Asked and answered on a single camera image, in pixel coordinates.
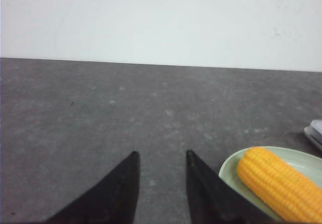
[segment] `corn on the cob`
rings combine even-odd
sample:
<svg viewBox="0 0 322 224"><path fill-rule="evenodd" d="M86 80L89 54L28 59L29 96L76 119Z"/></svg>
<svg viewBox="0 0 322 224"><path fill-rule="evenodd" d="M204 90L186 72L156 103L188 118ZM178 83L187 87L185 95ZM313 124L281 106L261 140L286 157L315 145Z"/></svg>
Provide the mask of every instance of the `corn on the cob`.
<svg viewBox="0 0 322 224"><path fill-rule="evenodd" d="M322 189L271 151L248 149L237 173L286 221L322 223Z"/></svg>

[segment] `gray floor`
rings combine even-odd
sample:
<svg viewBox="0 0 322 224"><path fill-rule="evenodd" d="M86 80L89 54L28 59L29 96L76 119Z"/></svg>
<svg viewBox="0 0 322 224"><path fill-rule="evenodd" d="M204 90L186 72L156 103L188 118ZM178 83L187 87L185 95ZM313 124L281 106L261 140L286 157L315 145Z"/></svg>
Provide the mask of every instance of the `gray floor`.
<svg viewBox="0 0 322 224"><path fill-rule="evenodd" d="M50 217L132 150L135 223L189 223L185 151L215 171L254 145L319 156L322 73L2 59L2 221Z"/></svg>

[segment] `white object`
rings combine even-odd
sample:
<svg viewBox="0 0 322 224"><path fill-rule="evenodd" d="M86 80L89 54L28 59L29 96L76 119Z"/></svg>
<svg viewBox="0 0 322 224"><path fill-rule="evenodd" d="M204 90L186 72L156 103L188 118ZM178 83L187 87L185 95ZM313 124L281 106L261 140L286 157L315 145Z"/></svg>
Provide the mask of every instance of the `white object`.
<svg viewBox="0 0 322 224"><path fill-rule="evenodd" d="M322 71L322 0L1 0L1 54Z"/></svg>
<svg viewBox="0 0 322 224"><path fill-rule="evenodd" d="M304 128L304 134L322 152L322 120L313 120Z"/></svg>

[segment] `wall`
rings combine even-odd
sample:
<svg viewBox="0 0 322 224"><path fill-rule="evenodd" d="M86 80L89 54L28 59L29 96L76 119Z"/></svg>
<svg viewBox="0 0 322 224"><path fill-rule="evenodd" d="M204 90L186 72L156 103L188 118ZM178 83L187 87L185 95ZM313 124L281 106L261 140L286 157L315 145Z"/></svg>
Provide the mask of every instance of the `wall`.
<svg viewBox="0 0 322 224"><path fill-rule="evenodd" d="M1 0L2 57L322 71L322 0Z"/></svg>

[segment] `plate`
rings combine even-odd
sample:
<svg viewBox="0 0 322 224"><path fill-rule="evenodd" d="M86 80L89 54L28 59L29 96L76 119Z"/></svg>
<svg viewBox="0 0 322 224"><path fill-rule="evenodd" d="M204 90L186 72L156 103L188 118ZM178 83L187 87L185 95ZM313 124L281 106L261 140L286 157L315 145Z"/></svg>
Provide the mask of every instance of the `plate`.
<svg viewBox="0 0 322 224"><path fill-rule="evenodd" d="M286 161L322 188L322 159L284 147L262 146ZM219 177L232 189L257 206L274 220L282 220L268 205L258 198L238 177L237 164L248 148L232 154L222 164Z"/></svg>

